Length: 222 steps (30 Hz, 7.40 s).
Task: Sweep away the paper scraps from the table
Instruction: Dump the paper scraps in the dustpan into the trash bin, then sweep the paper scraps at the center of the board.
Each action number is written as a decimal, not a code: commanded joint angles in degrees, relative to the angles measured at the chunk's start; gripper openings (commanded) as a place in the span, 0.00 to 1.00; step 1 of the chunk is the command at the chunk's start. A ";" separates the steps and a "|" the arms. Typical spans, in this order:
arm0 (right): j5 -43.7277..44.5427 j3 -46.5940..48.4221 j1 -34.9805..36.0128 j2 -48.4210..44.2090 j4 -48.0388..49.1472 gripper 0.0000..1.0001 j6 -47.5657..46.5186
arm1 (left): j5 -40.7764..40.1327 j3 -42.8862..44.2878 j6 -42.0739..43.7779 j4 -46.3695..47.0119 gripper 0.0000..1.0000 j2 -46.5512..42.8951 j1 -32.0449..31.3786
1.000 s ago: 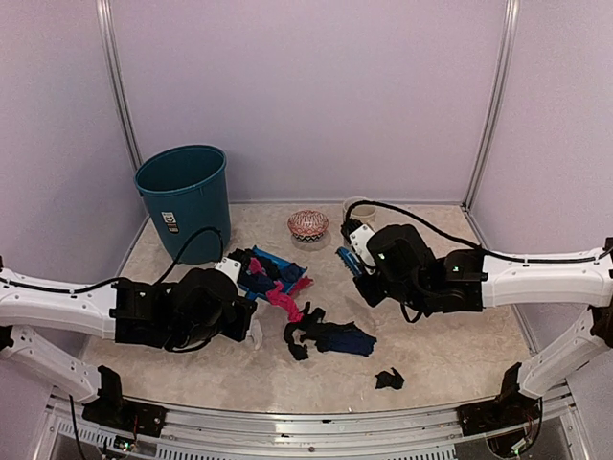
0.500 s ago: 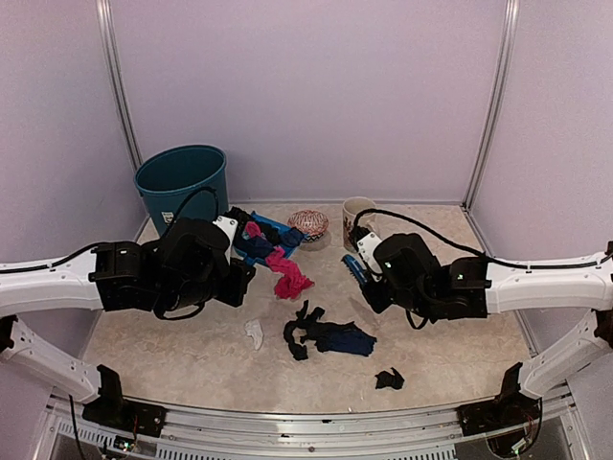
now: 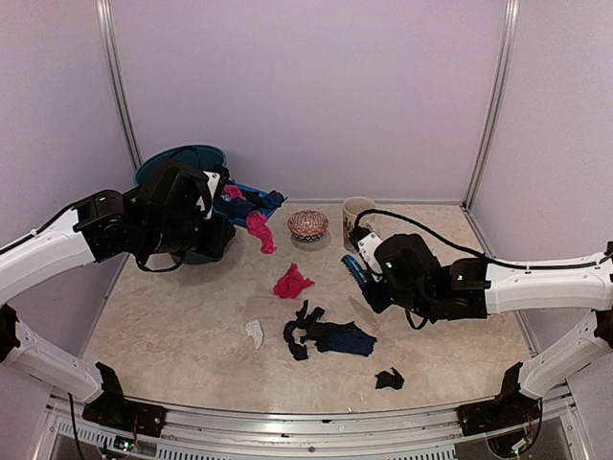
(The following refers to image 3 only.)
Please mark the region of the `blue hand brush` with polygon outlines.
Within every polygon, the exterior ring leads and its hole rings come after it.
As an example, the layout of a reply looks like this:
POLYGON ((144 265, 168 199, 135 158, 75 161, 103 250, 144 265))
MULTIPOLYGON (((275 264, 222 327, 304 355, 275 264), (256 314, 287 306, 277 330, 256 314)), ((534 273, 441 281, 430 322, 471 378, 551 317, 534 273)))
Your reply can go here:
POLYGON ((350 255, 346 254, 341 258, 341 263, 350 272, 351 276, 357 282, 359 286, 364 286, 368 283, 368 273, 358 262, 358 260, 350 255))

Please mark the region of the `blue plastic dustpan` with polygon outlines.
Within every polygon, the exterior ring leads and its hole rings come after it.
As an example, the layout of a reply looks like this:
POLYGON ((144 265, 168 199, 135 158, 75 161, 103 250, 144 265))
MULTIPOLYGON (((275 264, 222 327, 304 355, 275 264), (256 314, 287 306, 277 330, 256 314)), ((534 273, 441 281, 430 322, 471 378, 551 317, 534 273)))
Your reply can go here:
POLYGON ((276 190, 265 192, 230 181, 214 199, 213 209, 231 224, 246 228, 246 218, 250 213, 260 212, 269 219, 285 201, 286 196, 276 190))

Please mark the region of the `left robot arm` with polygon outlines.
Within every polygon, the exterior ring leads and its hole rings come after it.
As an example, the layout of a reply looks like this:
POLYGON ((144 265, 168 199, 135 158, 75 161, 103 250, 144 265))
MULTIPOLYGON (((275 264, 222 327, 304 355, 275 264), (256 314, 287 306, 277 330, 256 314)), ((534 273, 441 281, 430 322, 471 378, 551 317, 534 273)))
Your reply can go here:
POLYGON ((224 188, 220 169, 203 171, 166 161, 128 192, 103 190, 64 207, 40 228, 1 249, 1 362, 94 404, 114 426, 134 416, 115 371, 91 364, 40 338, 10 300, 63 272, 122 254, 148 271, 148 259, 168 254, 179 268, 188 254, 219 259, 236 234, 214 211, 224 188))

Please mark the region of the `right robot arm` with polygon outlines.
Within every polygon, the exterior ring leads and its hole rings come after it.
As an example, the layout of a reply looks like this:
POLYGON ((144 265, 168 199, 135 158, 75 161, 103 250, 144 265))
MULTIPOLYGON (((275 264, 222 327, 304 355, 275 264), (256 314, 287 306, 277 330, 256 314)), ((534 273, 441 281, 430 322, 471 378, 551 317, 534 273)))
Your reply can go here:
POLYGON ((539 355, 506 371, 500 393, 489 408, 501 426, 512 424, 528 405, 554 386, 612 351, 612 251, 578 259, 512 263, 458 245, 434 230, 428 233, 465 257, 442 265, 419 234, 383 240, 362 225, 376 215, 357 215, 352 246, 366 266, 356 280, 372 310, 391 306, 422 323, 485 319, 490 315, 537 308, 583 308, 577 326, 539 355))

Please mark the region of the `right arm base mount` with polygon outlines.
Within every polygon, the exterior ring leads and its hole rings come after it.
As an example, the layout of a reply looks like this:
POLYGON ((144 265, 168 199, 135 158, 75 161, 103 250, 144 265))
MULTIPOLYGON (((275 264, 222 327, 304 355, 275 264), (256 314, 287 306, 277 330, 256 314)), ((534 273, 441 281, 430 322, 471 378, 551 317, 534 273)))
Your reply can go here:
POLYGON ((522 363, 509 368, 503 377, 500 392, 492 399, 460 405, 456 412, 464 436, 487 433, 518 426, 538 419, 541 399, 520 393, 519 373, 522 363))

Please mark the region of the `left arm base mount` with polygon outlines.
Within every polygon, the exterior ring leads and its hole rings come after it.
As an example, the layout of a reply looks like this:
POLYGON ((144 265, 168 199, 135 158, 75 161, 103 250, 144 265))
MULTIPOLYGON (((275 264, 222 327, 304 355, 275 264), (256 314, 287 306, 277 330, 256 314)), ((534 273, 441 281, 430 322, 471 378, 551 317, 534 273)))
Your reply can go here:
POLYGON ((115 371, 101 362, 95 366, 102 377, 102 393, 84 406, 81 417, 101 426, 159 438, 167 409, 162 405, 127 399, 115 371))

